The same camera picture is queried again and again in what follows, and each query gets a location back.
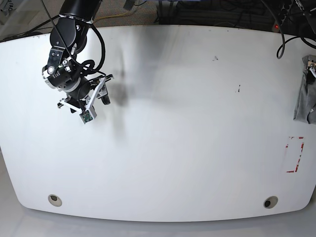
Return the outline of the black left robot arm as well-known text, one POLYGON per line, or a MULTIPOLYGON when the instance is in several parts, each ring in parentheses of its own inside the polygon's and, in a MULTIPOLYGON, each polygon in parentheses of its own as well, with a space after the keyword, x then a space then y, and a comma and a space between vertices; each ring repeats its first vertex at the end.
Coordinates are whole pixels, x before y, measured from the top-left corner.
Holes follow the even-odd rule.
POLYGON ((296 0, 296 5, 300 9, 298 21, 298 35, 304 38, 316 39, 316 1, 296 0))

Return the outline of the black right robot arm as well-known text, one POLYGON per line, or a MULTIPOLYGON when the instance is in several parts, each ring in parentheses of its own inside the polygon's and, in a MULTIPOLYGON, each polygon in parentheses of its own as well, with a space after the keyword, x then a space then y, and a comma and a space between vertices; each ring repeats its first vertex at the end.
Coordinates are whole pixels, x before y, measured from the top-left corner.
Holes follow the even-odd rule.
POLYGON ((51 50, 47 65, 42 69, 45 82, 53 89, 67 94, 67 100, 82 111, 89 92, 97 87, 102 78, 110 80, 113 76, 101 72, 105 61, 104 40, 93 24, 101 5, 99 0, 66 0, 59 20, 53 24, 50 33, 51 50), (101 43, 101 59, 98 65, 94 60, 77 61, 77 55, 87 43, 88 30, 92 29, 101 43))

